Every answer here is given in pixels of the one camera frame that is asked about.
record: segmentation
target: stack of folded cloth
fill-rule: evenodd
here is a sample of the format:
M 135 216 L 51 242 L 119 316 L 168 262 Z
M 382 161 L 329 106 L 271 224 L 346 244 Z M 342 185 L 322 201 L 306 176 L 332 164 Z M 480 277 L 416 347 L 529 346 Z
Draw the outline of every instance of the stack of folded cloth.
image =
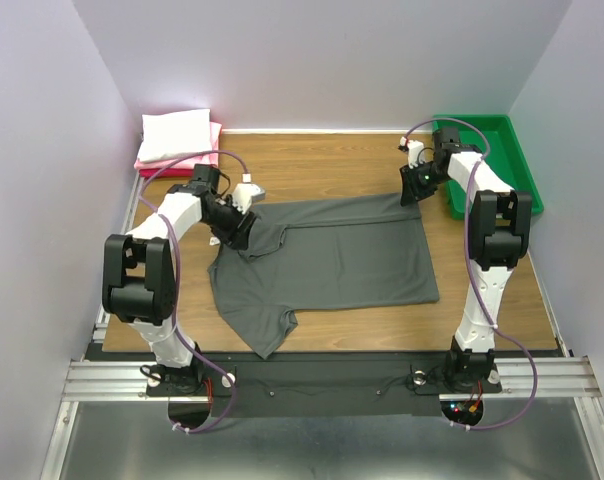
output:
M 198 164 L 217 167 L 217 153 L 193 156 L 218 149 L 222 125 L 211 122 L 209 116 L 208 109 L 143 115 L 144 139 L 135 161 L 140 176 L 150 177 L 178 158 L 185 160 L 162 172 L 161 177 L 190 177 Z

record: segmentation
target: pink towel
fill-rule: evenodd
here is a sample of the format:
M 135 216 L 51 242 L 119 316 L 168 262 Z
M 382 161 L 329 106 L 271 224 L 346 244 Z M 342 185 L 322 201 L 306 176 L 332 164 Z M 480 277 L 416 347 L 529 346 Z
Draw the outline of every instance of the pink towel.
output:
M 222 131 L 222 125 L 219 123 L 211 122 L 211 145 L 213 150 L 217 150 L 220 145 L 220 132 Z M 140 172 L 141 177 L 148 178 L 157 172 L 160 168 L 170 164 L 173 160 L 162 160 L 153 163 L 142 163 L 139 160 L 135 160 L 134 167 Z M 218 154 L 212 153 L 210 155 L 204 155 L 203 157 L 194 157 L 184 160 L 176 164 L 174 167 L 162 172 L 161 177 L 190 177 L 197 164 L 204 165 L 215 165 L 218 166 Z

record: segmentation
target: lavender wall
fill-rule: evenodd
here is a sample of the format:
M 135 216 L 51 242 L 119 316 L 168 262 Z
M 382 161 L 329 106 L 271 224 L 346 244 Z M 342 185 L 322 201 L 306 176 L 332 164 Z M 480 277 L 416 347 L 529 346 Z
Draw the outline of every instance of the lavender wall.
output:
M 404 128 L 506 113 L 570 0 L 74 0 L 136 114 Z
M 138 137 L 66 0 L 0 2 L 0 479 L 39 478 Z
M 546 204 L 537 270 L 604 394 L 604 0 L 574 0 L 510 115 Z

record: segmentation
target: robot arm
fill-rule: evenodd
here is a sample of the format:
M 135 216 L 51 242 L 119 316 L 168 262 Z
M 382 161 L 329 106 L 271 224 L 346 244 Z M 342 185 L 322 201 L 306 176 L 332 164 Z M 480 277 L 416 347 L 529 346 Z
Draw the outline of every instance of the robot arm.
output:
M 528 248 L 532 198 L 516 192 L 484 162 L 479 149 L 460 142 L 457 128 L 442 128 L 433 134 L 432 162 L 418 159 L 421 142 L 410 141 L 401 149 L 409 154 L 402 175 L 401 203 L 407 205 L 431 196 L 437 185 L 448 180 L 465 191 L 471 189 L 473 207 L 469 216 L 469 257 L 480 297 L 491 317 L 491 325 L 478 298 L 469 286 L 460 326 L 447 355 L 445 372 L 449 378 L 488 378 L 494 364 L 493 330 L 502 294 L 513 268 Z M 478 162 L 473 182 L 471 171 Z
M 197 344 L 173 323 L 176 284 L 168 227 L 179 240 L 193 225 L 203 222 L 230 248 L 248 247 L 255 215 L 252 203 L 262 200 L 264 190 L 240 183 L 222 199 L 217 193 L 220 171 L 208 165 L 196 166 L 191 180 L 174 185 L 157 212 L 125 235 L 111 235 L 104 247 L 102 303 L 104 309 L 128 323 L 149 343 L 156 356 L 154 374 L 168 383 L 199 385 L 202 368 L 178 338 L 181 334 L 192 348 Z M 133 269 L 144 265 L 144 273 Z

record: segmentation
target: wooden surface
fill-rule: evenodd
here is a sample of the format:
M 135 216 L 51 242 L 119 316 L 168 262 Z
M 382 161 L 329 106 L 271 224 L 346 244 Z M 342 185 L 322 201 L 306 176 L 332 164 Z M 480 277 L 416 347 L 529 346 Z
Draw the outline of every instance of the wooden surface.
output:
M 420 138 L 429 143 L 428 136 Z M 253 181 L 267 191 L 267 202 L 287 202 L 399 192 L 398 169 L 406 155 L 398 135 L 224 135 L 222 148 L 240 154 Z M 220 166 L 233 183 L 235 160 Z M 159 205 L 175 179 L 153 183 L 146 197 Z M 444 189 L 420 203 L 440 290 L 435 304 L 296 312 L 299 325 L 279 351 L 448 350 L 460 323 L 469 280 L 462 255 L 463 224 L 449 214 Z M 149 210 L 139 206 L 138 225 Z M 217 247 L 197 225 L 181 240 L 182 287 L 178 318 L 205 351 L 246 351 L 248 347 L 218 315 L 207 274 Z M 500 327 L 529 348 L 555 348 L 555 339 L 529 258 L 522 259 L 504 293 Z M 497 339 L 500 349 L 514 349 Z M 112 318 L 104 342 L 108 351 L 147 351 L 130 327 Z

